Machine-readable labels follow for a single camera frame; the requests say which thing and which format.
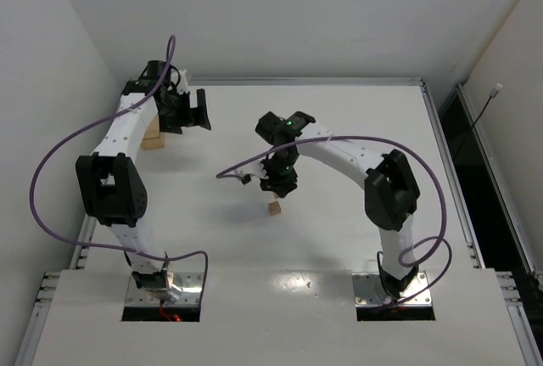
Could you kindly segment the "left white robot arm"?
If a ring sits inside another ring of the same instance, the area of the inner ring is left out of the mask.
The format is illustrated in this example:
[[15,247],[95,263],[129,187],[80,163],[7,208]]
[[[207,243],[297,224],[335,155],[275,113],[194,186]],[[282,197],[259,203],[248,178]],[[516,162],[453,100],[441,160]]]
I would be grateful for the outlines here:
[[182,133],[185,127],[209,130],[205,91],[196,92],[191,106],[184,76],[171,80],[173,67],[150,60],[143,74],[129,81],[104,139],[90,155],[76,161],[76,176],[86,214],[109,229],[123,248],[139,289],[155,294],[172,290],[170,258],[154,241],[143,220],[148,193],[135,160],[148,128],[160,133]]

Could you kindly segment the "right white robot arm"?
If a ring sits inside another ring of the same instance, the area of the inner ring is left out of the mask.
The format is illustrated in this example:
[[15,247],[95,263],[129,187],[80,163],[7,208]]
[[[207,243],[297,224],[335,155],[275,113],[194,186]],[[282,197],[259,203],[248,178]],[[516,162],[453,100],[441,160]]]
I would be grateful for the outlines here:
[[420,189],[406,156],[397,149],[388,154],[364,149],[352,140],[332,140],[332,133],[301,111],[283,119],[272,112],[263,115],[255,132],[272,147],[309,138],[323,142],[301,143],[275,151],[261,161],[260,188],[286,197],[297,188],[294,163],[303,155],[345,175],[364,191],[364,211],[378,227],[383,258],[381,284],[389,296],[400,297],[418,272],[412,253],[413,215]]

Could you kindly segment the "amber transparent plastic container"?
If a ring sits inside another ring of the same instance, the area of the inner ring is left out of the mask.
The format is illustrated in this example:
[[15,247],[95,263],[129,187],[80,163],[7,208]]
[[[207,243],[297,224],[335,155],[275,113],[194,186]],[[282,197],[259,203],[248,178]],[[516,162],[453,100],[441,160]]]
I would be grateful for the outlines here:
[[162,149],[165,147],[165,135],[160,131],[160,118],[157,115],[148,125],[143,135],[141,149]]

